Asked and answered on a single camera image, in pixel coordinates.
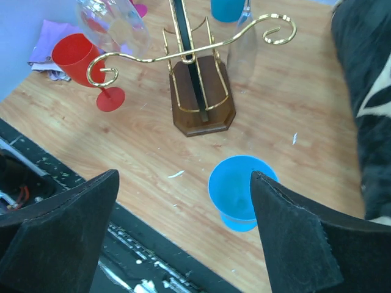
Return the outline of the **magenta plastic wine glass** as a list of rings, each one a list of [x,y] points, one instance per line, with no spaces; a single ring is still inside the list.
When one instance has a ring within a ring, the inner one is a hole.
[[[141,18],[146,16],[146,14],[148,12],[148,8],[147,8],[146,5],[144,5],[144,4],[135,4],[133,0],[130,0],[130,2],[134,6],[134,8],[137,10],[137,12],[138,12],[138,14],[140,15]]]

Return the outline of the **clear wine glass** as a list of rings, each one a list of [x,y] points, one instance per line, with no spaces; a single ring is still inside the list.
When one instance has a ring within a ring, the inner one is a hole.
[[[255,27],[251,27],[228,48],[228,73],[233,82],[247,84],[254,73],[258,49]]]
[[[131,1],[76,1],[76,18],[83,34],[104,52],[141,58],[151,36]]]

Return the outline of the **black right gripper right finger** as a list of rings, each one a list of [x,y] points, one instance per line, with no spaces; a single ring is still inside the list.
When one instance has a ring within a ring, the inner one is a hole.
[[[250,195],[273,292],[389,292],[390,227],[254,171]]]

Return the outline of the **clear wine glass back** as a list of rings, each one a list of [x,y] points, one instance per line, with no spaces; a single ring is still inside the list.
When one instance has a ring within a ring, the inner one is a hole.
[[[247,84],[254,73],[258,49],[255,27],[251,27],[228,48],[228,73],[233,82]]]

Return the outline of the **clear wine glass front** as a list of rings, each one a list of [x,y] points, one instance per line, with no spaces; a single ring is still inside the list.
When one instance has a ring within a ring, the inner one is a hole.
[[[83,34],[104,52],[141,58],[151,36],[131,1],[76,1],[76,18]]]

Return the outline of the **red plastic wine glass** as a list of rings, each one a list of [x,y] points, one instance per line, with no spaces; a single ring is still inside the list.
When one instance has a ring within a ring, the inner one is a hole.
[[[52,60],[64,73],[80,85],[92,87],[87,79],[87,68],[100,55],[98,48],[82,33],[71,34],[60,40],[52,51]],[[118,109],[125,101],[125,92],[119,87],[102,87],[97,96],[97,108],[103,112]]]

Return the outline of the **blue plastic wine glass front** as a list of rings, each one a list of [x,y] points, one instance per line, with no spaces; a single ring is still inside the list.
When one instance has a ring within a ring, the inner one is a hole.
[[[211,202],[219,211],[222,222],[236,232],[247,232],[257,226],[250,195],[250,178],[254,171],[279,180],[267,163],[248,155],[224,159],[215,166],[208,180]]]

